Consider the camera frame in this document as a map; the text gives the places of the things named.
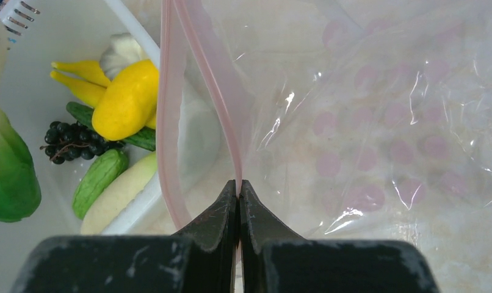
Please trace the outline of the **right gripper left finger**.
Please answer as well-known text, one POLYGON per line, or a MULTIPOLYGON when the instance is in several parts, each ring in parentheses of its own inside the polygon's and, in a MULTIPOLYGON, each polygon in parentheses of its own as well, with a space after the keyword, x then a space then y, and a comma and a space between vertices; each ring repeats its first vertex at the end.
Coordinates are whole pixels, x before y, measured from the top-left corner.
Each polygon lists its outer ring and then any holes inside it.
POLYGON ((12 292, 232 292, 236 190, 170 236, 54 236, 29 254, 12 292))

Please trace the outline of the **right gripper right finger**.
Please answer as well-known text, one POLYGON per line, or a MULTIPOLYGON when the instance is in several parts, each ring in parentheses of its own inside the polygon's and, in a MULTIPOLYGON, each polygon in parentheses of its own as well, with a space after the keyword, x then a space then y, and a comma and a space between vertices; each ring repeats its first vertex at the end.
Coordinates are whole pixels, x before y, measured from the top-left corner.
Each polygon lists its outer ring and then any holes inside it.
POLYGON ((308 240, 243 181, 239 196, 245 292, 438 292, 424 256, 390 240, 308 240))

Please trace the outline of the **clear zip top bag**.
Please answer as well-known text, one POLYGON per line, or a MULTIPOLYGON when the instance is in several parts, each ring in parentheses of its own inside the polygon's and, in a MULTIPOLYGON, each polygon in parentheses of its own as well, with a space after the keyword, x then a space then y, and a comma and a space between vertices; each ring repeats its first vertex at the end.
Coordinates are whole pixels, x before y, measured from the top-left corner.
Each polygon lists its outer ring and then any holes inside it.
POLYGON ((250 182, 299 233, 492 213, 492 1, 164 1, 177 228, 250 182))

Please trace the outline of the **yellow bell pepper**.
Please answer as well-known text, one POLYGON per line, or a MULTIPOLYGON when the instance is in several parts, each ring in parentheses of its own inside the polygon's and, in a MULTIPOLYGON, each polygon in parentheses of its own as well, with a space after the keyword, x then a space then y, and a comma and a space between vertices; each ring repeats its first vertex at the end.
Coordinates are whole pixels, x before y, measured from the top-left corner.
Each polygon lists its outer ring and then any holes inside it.
POLYGON ((156 128, 157 94, 160 73, 151 60, 141 60, 125 69, 112 80, 97 106, 132 106, 143 111, 148 118, 146 126, 156 128))

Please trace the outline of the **green bok choy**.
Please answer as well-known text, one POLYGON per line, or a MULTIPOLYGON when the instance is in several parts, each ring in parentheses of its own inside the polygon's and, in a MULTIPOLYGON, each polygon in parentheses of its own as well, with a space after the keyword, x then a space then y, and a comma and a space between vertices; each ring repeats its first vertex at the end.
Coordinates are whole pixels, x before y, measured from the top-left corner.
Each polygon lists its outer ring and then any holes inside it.
MULTIPOLYGON (((0 22, 0 79, 8 53, 0 22)), ((0 222, 19 222, 39 207, 42 195, 30 151, 0 107, 0 222)))

